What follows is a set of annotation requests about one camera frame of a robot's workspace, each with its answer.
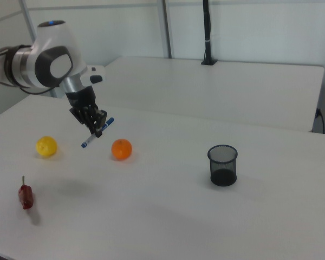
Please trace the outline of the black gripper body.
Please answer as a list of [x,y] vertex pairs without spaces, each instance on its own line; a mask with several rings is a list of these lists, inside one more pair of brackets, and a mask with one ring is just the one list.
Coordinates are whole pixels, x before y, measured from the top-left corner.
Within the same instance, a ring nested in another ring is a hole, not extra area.
[[98,106],[95,103],[93,87],[89,86],[78,92],[66,93],[71,105],[70,112],[81,124],[93,125],[96,121]]

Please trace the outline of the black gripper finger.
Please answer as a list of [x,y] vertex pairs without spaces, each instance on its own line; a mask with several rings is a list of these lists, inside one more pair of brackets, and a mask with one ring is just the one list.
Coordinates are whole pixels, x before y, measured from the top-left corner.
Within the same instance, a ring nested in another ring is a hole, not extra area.
[[102,128],[102,126],[106,123],[107,112],[105,110],[101,110],[96,108],[94,110],[94,127]]
[[102,120],[101,119],[85,119],[86,126],[89,128],[90,133],[94,134],[97,138],[102,136]]

